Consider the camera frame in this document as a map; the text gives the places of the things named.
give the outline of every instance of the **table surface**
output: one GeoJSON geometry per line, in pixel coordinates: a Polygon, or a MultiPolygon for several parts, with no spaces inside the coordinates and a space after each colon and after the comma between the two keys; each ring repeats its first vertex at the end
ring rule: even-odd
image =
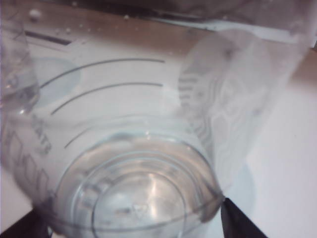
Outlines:
{"type": "MultiPolygon", "coordinates": [[[[317,53],[309,51],[277,100],[227,191],[270,238],[317,237],[317,53]]],[[[1,231],[31,210],[1,169],[1,231]]],[[[221,238],[220,216],[207,237],[221,238]]]]}

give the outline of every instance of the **water droplet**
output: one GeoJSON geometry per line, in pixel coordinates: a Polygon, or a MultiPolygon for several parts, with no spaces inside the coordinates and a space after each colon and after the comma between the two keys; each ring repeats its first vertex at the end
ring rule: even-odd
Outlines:
{"type": "Polygon", "coordinates": [[[29,11],[29,17],[32,21],[38,21],[42,17],[42,13],[37,9],[29,11]]]}

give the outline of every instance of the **plastic measuring cup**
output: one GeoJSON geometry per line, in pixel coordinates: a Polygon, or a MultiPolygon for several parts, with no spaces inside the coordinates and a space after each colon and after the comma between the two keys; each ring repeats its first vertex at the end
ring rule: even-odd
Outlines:
{"type": "Polygon", "coordinates": [[[1,3],[1,109],[29,110],[39,97],[39,88],[14,1],[1,3]]]}
{"type": "MultiPolygon", "coordinates": [[[[268,17],[274,6],[251,7],[268,17]]],[[[147,19],[88,7],[21,2],[41,96],[30,112],[1,115],[3,161],[69,238],[203,236],[305,54],[310,14],[277,8],[285,21],[246,14],[247,25],[226,11],[211,32],[196,11],[176,21],[185,9],[147,19]]]]}

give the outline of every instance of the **measurement line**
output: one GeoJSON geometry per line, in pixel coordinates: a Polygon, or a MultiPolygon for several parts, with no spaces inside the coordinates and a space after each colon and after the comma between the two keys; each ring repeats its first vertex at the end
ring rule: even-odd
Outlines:
{"type": "Polygon", "coordinates": [[[87,94],[94,93],[94,92],[97,92],[97,91],[100,91],[100,90],[103,90],[103,89],[108,89],[108,88],[114,88],[114,87],[120,87],[120,86],[135,86],[135,85],[163,87],[163,84],[160,84],[160,83],[135,82],[135,83],[118,83],[118,84],[112,84],[112,85],[103,86],[103,87],[100,87],[100,88],[95,88],[95,89],[89,90],[87,92],[84,92],[82,94],[79,94],[79,95],[67,100],[62,105],[58,106],[54,111],[52,111],[51,112],[51,116],[54,115],[58,110],[60,110],[64,106],[66,106],[68,103],[70,103],[70,102],[72,102],[72,101],[74,101],[74,100],[76,100],[76,99],[78,99],[80,97],[83,97],[83,96],[85,96],[87,94]]]}
{"type": "Polygon", "coordinates": [[[92,127],[85,129],[84,131],[82,131],[81,133],[77,134],[74,138],[72,138],[65,146],[64,149],[66,149],[74,140],[76,140],[79,136],[81,136],[82,134],[86,133],[88,130],[90,130],[92,127]]]}
{"type": "Polygon", "coordinates": [[[73,68],[69,71],[66,71],[64,73],[61,73],[59,74],[58,76],[48,80],[46,83],[42,84],[40,86],[40,88],[44,88],[45,86],[49,85],[50,83],[52,83],[53,81],[57,80],[58,78],[66,75],[66,74],[69,74],[69,73],[72,73],[74,71],[77,71],[77,70],[80,70],[82,68],[87,68],[87,67],[90,67],[90,66],[95,66],[95,65],[98,65],[98,64],[103,64],[103,63],[115,63],[115,62],[125,62],[125,61],[148,61],[148,62],[158,62],[158,63],[165,63],[164,60],[160,60],[160,59],[143,59],[143,58],[129,58],[129,59],[108,59],[108,60],[103,60],[103,61],[99,61],[99,62],[94,62],[94,63],[89,63],[89,64],[86,64],[86,65],[83,65],[83,66],[80,66],[80,67],[77,67],[77,68],[73,68]]]}

